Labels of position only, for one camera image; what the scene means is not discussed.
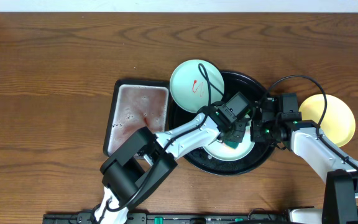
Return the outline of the mint green plate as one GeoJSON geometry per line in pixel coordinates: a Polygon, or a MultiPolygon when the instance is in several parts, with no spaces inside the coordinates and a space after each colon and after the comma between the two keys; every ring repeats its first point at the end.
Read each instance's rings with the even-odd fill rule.
{"type": "MultiPolygon", "coordinates": [[[[243,118],[250,118],[250,116],[247,114],[243,118]]],[[[227,147],[224,142],[219,141],[219,138],[217,138],[211,144],[204,146],[203,149],[210,156],[221,161],[236,161],[242,159],[248,155],[248,153],[250,153],[250,151],[255,146],[255,143],[250,140],[250,125],[251,120],[246,127],[244,139],[241,143],[239,143],[237,149],[231,149],[230,147],[227,147]]]]}
{"type": "Polygon", "coordinates": [[[211,82],[211,103],[221,101],[224,94],[224,80],[220,71],[205,60],[193,59],[181,63],[170,78],[170,93],[175,103],[183,110],[197,113],[208,105],[208,83],[198,65],[202,64],[211,82]]]}

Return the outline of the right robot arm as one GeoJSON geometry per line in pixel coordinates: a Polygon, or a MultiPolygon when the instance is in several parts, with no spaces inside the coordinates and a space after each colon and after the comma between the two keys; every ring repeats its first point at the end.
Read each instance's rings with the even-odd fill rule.
{"type": "Polygon", "coordinates": [[[333,143],[320,127],[330,99],[323,94],[309,98],[313,111],[322,109],[318,122],[304,119],[306,109],[297,105],[294,94],[263,97],[254,105],[262,115],[251,123],[251,140],[283,143],[325,184],[323,207],[292,209],[288,212],[290,223],[358,223],[358,161],[333,143]]]}

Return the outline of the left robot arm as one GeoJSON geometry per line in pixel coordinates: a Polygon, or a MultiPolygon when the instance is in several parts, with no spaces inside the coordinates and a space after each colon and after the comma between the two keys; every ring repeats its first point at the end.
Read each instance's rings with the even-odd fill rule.
{"type": "Polygon", "coordinates": [[[205,106],[191,121],[169,131],[138,129],[102,164],[104,197],[96,223],[125,223],[129,210],[147,199],[177,166],[177,159],[224,142],[241,143],[250,111],[220,102],[205,106]]]}

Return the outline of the green scrub sponge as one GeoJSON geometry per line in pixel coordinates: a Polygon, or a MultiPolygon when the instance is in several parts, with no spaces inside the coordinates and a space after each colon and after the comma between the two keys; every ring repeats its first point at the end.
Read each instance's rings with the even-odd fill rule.
{"type": "Polygon", "coordinates": [[[238,143],[238,142],[229,141],[229,140],[225,140],[225,141],[224,141],[224,144],[225,144],[227,147],[230,147],[231,149],[237,149],[237,147],[239,146],[239,143],[238,143]]]}

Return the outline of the yellow plate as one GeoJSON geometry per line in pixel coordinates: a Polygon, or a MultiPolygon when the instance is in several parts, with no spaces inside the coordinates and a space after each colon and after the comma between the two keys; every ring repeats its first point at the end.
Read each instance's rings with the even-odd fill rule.
{"type": "MultiPolygon", "coordinates": [[[[321,123],[321,129],[336,146],[346,145],[356,131],[355,117],[345,102],[339,98],[326,95],[327,110],[321,123]]],[[[299,111],[303,120],[313,120],[318,123],[324,109],[322,94],[313,95],[302,102],[299,111]]]]}

